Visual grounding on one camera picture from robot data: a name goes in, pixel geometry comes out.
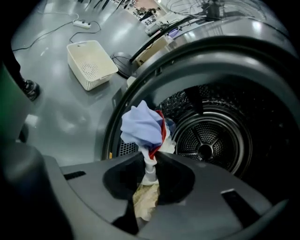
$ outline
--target person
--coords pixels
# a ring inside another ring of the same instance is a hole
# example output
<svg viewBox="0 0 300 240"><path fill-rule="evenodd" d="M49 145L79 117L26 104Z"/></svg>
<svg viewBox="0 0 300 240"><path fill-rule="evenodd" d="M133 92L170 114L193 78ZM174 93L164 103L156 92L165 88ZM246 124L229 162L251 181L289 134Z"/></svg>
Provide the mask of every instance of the person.
<svg viewBox="0 0 300 240"><path fill-rule="evenodd" d="M124 3L124 9L126 9L127 6L128 6L129 4L131 4L131 3L133 3L133 0L127 0L127 1L125 1L125 3Z"/></svg>
<svg viewBox="0 0 300 240"><path fill-rule="evenodd" d="M10 75L14 79L15 83L21 88L24 94L31 100L34 101L40 93L39 85L31 80L25 80L20 74L20 64L15 59L14 53L11 49L11 37L17 27L21 24L21 22L25 19L28 13L32 11L32 9L39 3L39 0L32 1L21 1L19 9L23 9L20 11L20 14L16 14L12 19L10 24L5 26L5 36L2 38L2 51L4 52L3 62L9 71ZM10 1L6 1L4 9L12 9L13 3Z"/></svg>
<svg viewBox="0 0 300 240"><path fill-rule="evenodd" d="M152 15L154 15L156 13L156 9L155 8L150 8L148 9L148 11L145 13L145 15L140 19L140 21L145 20L149 17L151 17Z"/></svg>

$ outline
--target beige cloth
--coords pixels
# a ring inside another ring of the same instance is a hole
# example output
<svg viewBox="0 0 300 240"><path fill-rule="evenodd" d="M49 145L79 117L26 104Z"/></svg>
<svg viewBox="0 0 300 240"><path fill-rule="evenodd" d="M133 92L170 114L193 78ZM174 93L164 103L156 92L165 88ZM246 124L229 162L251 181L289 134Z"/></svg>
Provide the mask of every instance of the beige cloth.
<svg viewBox="0 0 300 240"><path fill-rule="evenodd" d="M135 217L149 221L157 205L158 196L159 184L154 184L152 186L140 184L133 195Z"/></svg>

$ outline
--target laundry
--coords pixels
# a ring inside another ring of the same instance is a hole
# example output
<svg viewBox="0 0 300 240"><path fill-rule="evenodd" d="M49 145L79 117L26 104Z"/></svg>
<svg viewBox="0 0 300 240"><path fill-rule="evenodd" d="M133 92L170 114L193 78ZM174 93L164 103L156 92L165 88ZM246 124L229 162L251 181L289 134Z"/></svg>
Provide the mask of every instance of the laundry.
<svg viewBox="0 0 300 240"><path fill-rule="evenodd" d="M125 143L136 143L144 156L145 175L133 195L135 217L145 221L151 219L159 196L159 181L156 176L155 153L164 151L175 152L175 141L172 132L175 123L171 119L164 119L161 111L149 109L145 101L122 116L121 138Z"/></svg>
<svg viewBox="0 0 300 240"><path fill-rule="evenodd" d="M136 143L151 150L163 143L162 123L163 118L142 101L122 116L121 139L124 143Z"/></svg>

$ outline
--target red cloth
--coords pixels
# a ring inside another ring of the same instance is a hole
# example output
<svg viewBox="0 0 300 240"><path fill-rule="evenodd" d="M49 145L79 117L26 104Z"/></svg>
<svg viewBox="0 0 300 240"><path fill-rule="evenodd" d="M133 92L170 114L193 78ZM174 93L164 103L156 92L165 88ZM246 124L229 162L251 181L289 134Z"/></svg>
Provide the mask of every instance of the red cloth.
<svg viewBox="0 0 300 240"><path fill-rule="evenodd" d="M163 118L163 123L161 125L161 135L162 135L162 139L164 142L165 136L167 134L167 130L165 128L165 118L164 118L163 113L160 110L156 110L156 112ZM158 149L160 149L160 146L156 147L155 149L153 149L152 151L149 152L150 159L154 160L154 154L158 151Z"/></svg>

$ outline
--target perforated basket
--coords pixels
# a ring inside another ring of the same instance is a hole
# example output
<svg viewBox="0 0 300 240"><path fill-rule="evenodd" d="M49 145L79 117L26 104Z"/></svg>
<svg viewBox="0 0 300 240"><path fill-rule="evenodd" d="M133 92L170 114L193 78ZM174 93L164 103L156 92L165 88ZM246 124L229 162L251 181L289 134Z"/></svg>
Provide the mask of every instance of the perforated basket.
<svg viewBox="0 0 300 240"><path fill-rule="evenodd" d="M87 91L107 82L118 71L103 47L95 40L69 44L67 61Z"/></svg>

